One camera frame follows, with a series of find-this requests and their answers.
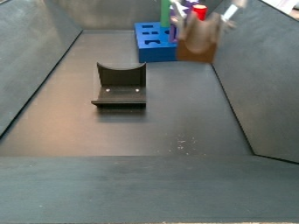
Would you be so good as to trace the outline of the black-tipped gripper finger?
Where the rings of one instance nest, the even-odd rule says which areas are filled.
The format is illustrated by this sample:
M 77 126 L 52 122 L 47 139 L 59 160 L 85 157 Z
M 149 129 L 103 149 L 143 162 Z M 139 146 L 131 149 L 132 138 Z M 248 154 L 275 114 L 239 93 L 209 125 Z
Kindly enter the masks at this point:
M 176 27 L 176 33 L 180 33 L 184 27 L 184 20 L 187 18 L 187 10 L 188 8 L 183 5 L 181 0 L 169 0 L 171 2 L 171 23 Z

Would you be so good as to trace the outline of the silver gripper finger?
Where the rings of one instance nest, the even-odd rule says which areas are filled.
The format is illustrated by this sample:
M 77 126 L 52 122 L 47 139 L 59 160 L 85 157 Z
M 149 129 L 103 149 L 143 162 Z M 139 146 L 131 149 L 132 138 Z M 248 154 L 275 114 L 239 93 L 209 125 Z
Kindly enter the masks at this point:
M 221 28 L 224 30 L 233 29 L 236 27 L 236 23 L 231 20 L 232 16 L 240 9 L 247 7 L 247 0 L 231 0 L 231 5 L 227 8 L 224 14 L 220 16 Z

